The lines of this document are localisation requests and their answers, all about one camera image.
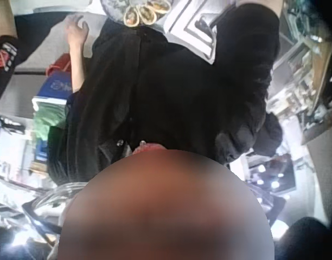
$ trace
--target red logo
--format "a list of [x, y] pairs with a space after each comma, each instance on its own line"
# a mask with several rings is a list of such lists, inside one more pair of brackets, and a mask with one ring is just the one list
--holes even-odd
[[5, 68], [9, 60], [9, 53], [5, 50], [0, 50], [0, 68]]

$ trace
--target black jacket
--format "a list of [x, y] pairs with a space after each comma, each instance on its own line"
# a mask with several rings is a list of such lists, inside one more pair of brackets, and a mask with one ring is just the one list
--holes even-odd
[[148, 28], [107, 22], [65, 130], [49, 133], [53, 180], [89, 181], [141, 140], [221, 164], [247, 152], [265, 120], [279, 19], [264, 6], [246, 4], [217, 27], [210, 65]]
[[11, 36], [0, 37], [0, 98], [19, 60], [19, 41]]
[[283, 130], [278, 118], [273, 113], [266, 114], [265, 122], [253, 146], [254, 152], [258, 155], [273, 157], [282, 141]]

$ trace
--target green cloth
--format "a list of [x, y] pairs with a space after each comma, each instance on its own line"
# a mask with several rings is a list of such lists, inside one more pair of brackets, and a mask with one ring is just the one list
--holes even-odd
[[50, 127], [60, 124], [65, 119], [65, 106], [39, 103], [39, 110], [34, 115], [34, 133], [36, 138], [47, 141]]

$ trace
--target hand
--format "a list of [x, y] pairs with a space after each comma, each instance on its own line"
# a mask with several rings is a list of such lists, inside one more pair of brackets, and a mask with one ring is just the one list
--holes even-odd
[[88, 38], [89, 26], [83, 22], [83, 28], [78, 26], [78, 22], [83, 18], [83, 15], [68, 15], [65, 19], [67, 42], [71, 50], [82, 50], [86, 39]]

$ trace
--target plate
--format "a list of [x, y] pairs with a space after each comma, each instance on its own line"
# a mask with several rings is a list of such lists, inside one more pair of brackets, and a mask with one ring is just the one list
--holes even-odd
[[[173, 0], [163, 1], [169, 2], [172, 6]], [[147, 2], [148, 0], [101, 0], [103, 10], [108, 15], [108, 17], [111, 20], [121, 24], [124, 24], [124, 15], [129, 6], [136, 7], [138, 5], [147, 4]], [[157, 20], [155, 23], [157, 23], [157, 21], [160, 20], [163, 16], [165, 15], [157, 13]]]

